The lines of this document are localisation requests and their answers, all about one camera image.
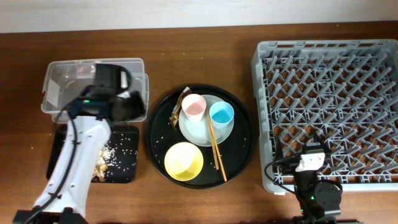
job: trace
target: pink cup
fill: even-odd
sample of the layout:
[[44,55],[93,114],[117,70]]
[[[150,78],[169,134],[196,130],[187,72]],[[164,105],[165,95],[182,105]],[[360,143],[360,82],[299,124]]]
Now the pink cup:
[[189,94],[182,100],[182,110],[190,121],[200,121],[206,110],[206,100],[198,94]]

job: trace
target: white wall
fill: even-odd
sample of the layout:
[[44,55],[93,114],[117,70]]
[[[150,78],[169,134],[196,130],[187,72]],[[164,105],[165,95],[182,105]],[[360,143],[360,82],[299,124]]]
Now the white wall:
[[398,20],[396,0],[0,0],[0,32]]

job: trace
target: chopsticks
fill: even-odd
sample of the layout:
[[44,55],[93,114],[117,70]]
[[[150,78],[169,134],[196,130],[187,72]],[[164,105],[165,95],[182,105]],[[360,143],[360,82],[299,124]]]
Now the chopsticks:
[[218,150],[217,140],[216,140],[216,136],[214,135],[213,125],[211,124],[210,115],[209,115],[208,110],[206,110],[206,116],[207,116],[207,121],[209,123],[209,130],[210,130],[210,135],[211,135],[211,146],[213,148],[213,156],[214,156],[214,161],[216,164],[216,169],[218,170],[218,161],[217,161],[217,157],[218,157],[218,160],[220,161],[221,172],[223,173],[224,181],[226,182],[227,180],[226,180],[226,176],[225,176],[223,161],[221,160],[220,151]]

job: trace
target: blue cup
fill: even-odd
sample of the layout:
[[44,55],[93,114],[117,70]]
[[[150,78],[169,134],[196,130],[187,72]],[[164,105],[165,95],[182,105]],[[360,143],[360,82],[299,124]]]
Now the blue cup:
[[234,108],[229,103],[220,101],[211,106],[209,114],[213,127],[223,129],[234,118]]

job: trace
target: plastic container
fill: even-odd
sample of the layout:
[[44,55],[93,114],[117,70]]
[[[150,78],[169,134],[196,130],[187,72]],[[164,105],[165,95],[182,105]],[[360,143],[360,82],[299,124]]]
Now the plastic container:
[[[61,108],[77,97],[80,92],[93,83],[95,63],[110,63],[121,65],[132,75],[130,91],[138,91],[146,108],[145,115],[129,122],[141,122],[147,117],[149,102],[149,80],[145,74],[144,62],[140,58],[109,58],[69,60],[50,63],[44,79],[43,92],[45,93],[42,111],[51,114],[55,120]],[[62,114],[59,123],[68,121],[67,114]]]
[[[275,137],[285,157],[317,133],[332,150],[320,179],[344,191],[398,190],[398,42],[321,40],[261,42],[251,61],[260,124],[264,188],[285,191],[264,174]],[[293,189],[279,167],[272,178]]]

